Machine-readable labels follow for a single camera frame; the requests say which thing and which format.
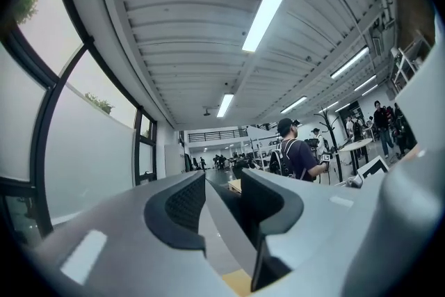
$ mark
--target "black window frame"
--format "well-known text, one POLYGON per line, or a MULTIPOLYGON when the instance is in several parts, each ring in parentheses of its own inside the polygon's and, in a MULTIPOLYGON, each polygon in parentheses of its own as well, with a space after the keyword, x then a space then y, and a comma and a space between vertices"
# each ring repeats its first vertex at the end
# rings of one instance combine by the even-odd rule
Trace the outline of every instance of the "black window frame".
POLYGON ((37 83, 45 88, 46 92, 35 119, 35 126, 31 139, 29 182, 0 177, 0 199, 2 199, 3 202, 0 204, 0 211, 3 211, 3 217, 6 219, 6 222, 9 221, 8 225, 10 226, 10 214, 8 212, 7 205, 4 204, 4 197, 13 195, 17 197, 21 196, 32 198, 35 203, 35 219, 42 239, 44 239, 54 230, 54 227, 51 224, 46 190, 44 186, 44 159, 51 119, 53 117, 60 94, 62 93, 68 78, 82 55, 84 55, 87 51, 90 52, 92 58, 96 61, 111 83, 135 107, 135 120, 133 125, 133 129, 136 131, 136 139, 133 142, 133 162, 135 168, 133 170, 133 179, 135 184, 139 185, 140 181, 143 179, 148 179, 149 181, 156 180, 156 120, 154 120, 131 96, 128 90, 120 83, 118 78, 111 71, 110 67, 106 64, 105 60, 102 58, 101 54, 94 45, 94 38, 88 34, 86 27, 81 21, 80 15, 74 5, 74 1, 62 0, 62 2, 69 18, 71 19, 73 27, 76 29, 76 32, 81 39, 81 45, 72 54, 72 57, 67 59, 67 64, 60 75, 57 75, 40 58, 34 48, 32 48, 32 46, 29 44, 28 40, 24 37, 16 23, 10 25, 7 36, 1 40, 2 45, 5 47, 12 59, 15 60, 17 64, 37 83), (142 115, 145 115, 153 123, 153 125, 150 127, 151 139, 140 135, 142 115), (149 175, 139 175, 138 162, 140 142, 147 143, 153 147, 153 173, 149 175))

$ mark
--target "railing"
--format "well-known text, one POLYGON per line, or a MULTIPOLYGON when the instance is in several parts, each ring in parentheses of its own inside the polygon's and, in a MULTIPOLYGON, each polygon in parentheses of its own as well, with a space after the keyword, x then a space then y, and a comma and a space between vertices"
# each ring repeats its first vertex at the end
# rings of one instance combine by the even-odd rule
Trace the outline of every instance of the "railing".
POLYGON ((188 142, 222 140, 225 138, 242 138, 248 135, 247 129, 212 131, 209 133, 189 134, 188 142))

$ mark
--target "backpack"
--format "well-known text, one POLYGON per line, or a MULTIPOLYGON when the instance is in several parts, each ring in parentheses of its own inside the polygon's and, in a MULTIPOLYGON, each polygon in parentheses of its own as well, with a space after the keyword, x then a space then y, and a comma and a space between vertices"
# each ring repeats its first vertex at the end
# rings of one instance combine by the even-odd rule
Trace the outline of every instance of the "backpack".
POLYGON ((325 138, 323 138, 323 142, 325 143, 325 151, 329 152, 329 143, 328 143, 328 141, 325 138))
POLYGON ((353 124, 353 133, 355 138, 359 138, 362 136, 362 128, 360 127, 358 120, 353 124))

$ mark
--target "black cap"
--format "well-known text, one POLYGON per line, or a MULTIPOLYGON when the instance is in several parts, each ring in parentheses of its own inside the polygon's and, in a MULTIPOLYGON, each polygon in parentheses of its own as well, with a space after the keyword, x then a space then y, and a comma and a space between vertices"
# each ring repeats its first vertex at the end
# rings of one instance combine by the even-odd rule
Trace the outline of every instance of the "black cap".
POLYGON ((277 125, 278 133, 282 137, 285 137, 289 133, 289 129, 291 128, 292 125, 293 125, 292 119, 289 118, 281 119, 277 125))

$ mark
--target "baseball cap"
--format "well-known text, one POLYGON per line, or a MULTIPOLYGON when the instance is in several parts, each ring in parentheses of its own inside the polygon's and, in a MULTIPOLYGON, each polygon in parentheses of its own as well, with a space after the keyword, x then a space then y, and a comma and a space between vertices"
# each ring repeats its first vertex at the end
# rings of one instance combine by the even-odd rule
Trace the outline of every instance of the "baseball cap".
POLYGON ((281 136, 286 136, 292 125, 298 126, 299 124, 300 122, 298 120, 292 120, 289 118, 281 119, 277 125, 278 133, 281 136))

